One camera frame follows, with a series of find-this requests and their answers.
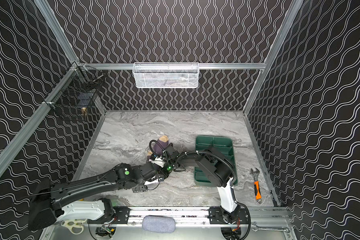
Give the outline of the green compartment tray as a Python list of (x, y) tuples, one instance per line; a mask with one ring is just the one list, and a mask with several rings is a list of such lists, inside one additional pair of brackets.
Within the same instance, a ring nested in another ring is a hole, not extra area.
[[(196, 137), (195, 150), (202, 151), (208, 149), (209, 147), (214, 147), (219, 150), (225, 156), (225, 159), (231, 163), (236, 175), (238, 174), (233, 141), (230, 138), (203, 135)], [(194, 170), (194, 182), (197, 186), (213, 186), (202, 170), (198, 167), (195, 167)]]

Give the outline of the grey cloth pad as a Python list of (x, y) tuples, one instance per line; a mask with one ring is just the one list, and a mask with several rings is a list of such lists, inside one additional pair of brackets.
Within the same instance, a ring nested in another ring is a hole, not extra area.
[(142, 222), (145, 231), (154, 233), (173, 233), (176, 229), (176, 221), (162, 216), (145, 216)]

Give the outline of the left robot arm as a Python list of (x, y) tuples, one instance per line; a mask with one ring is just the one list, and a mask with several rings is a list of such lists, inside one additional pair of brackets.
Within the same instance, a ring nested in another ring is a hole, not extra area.
[(121, 163), (97, 176), (53, 184), (44, 180), (31, 194), (28, 229), (37, 231), (54, 224), (63, 215), (63, 207), (92, 195), (128, 190), (157, 179), (166, 179), (173, 170), (168, 164), (147, 162), (139, 166)]

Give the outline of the brass padlock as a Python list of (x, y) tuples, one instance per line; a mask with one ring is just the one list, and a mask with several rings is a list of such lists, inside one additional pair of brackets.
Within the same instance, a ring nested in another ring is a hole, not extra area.
[(86, 107), (81, 108), (82, 117), (86, 117), (88, 115), (88, 109)]

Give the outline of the front aluminium rail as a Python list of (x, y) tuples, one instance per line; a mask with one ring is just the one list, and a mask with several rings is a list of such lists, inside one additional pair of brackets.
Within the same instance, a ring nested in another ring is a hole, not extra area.
[(64, 214), (57, 218), (57, 222), (70, 220), (89, 220), (95, 225), (124, 225), (127, 227), (142, 227), (144, 218), (154, 216), (168, 218), (175, 221), (177, 227), (234, 227), (253, 223), (283, 223), (289, 217), (284, 208), (248, 208), (241, 207), (239, 216), (235, 220), (224, 220), (223, 211), (219, 207), (115, 207), (109, 215), (105, 208), (94, 203), (88, 207), (80, 207), (80, 203), (71, 204), (63, 208)]

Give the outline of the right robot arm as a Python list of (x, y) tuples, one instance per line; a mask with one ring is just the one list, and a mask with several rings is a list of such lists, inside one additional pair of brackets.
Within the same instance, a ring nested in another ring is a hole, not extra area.
[(234, 191), (237, 173), (233, 165), (216, 148), (179, 153), (169, 145), (163, 150), (163, 155), (174, 170), (188, 167), (202, 170), (209, 182), (217, 187), (221, 200), (220, 207), (225, 213), (236, 213), (240, 209)]

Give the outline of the aluminium frame profile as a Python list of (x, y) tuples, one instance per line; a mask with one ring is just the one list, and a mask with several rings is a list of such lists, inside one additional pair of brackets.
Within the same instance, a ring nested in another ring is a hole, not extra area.
[(63, 28), (61, 27), (53, 9), (51, 8), (48, 1), (45, 0), (35, 0), (35, 4), (38, 7), (39, 11), (43, 15), (48, 27), (52, 30), (53, 34), (59, 45), (61, 46), (65, 56), (71, 63), (78, 63), (79, 58), (73, 50), (72, 45), (70, 44), (66, 34), (64, 33)]

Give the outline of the purple sock tan toe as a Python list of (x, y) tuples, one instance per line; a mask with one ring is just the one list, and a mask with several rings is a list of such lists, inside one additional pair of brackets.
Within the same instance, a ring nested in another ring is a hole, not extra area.
[(159, 137), (155, 141), (149, 143), (149, 151), (147, 152), (147, 160), (152, 157), (159, 157), (163, 154), (163, 150), (169, 145), (169, 138), (166, 135)]

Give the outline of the silver combination wrench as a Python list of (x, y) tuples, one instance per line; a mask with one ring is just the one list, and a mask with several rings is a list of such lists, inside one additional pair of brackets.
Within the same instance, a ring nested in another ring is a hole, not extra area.
[(257, 231), (274, 231), (274, 232), (285, 232), (285, 233), (290, 232), (289, 228), (264, 227), (264, 226), (258, 226), (257, 223), (252, 224), (252, 230), (254, 232)]

